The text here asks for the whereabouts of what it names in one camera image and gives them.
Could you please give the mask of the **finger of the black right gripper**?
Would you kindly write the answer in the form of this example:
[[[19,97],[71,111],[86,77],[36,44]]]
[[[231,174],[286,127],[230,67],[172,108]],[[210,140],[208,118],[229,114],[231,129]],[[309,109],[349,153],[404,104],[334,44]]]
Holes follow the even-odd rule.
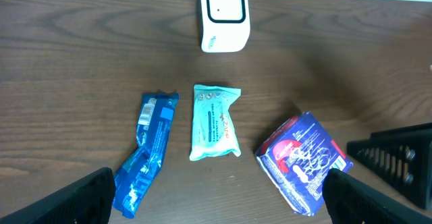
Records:
[[[417,207],[431,209],[431,124],[374,132],[347,153]]]

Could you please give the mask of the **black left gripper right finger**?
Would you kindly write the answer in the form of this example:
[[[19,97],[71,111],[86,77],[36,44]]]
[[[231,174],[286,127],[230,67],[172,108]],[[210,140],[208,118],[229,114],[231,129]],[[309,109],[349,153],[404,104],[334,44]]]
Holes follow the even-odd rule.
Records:
[[[431,224],[431,218],[338,169],[329,170],[323,199],[333,224]]]

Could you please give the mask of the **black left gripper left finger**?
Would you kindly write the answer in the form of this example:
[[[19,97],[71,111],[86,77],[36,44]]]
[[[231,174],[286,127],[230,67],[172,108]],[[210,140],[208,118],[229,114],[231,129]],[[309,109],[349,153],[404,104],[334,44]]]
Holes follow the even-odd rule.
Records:
[[[1,224],[107,224],[115,196],[113,172],[103,167],[1,218]]]

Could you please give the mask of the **purple pink liners pack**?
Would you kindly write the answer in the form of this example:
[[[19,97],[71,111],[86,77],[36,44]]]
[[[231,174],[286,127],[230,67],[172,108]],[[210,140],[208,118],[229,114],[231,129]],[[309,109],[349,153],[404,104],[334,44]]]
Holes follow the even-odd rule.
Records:
[[[330,169],[353,166],[312,113],[296,115],[255,152],[264,172],[295,213],[313,216],[324,203],[323,182]]]

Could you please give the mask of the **blue snack packet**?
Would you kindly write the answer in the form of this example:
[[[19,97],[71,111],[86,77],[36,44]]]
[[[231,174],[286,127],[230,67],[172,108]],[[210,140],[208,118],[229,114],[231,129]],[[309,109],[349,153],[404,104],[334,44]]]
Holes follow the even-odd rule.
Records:
[[[142,96],[136,125],[138,148],[114,173],[113,207],[126,218],[136,211],[162,168],[179,94],[150,93]]]

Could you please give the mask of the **mint green wipes packet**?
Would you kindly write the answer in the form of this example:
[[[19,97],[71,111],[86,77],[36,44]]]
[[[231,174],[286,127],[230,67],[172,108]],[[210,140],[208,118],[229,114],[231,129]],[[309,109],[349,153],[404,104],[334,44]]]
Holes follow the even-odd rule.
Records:
[[[229,112],[240,95],[239,88],[194,85],[191,161],[230,153],[241,155]]]

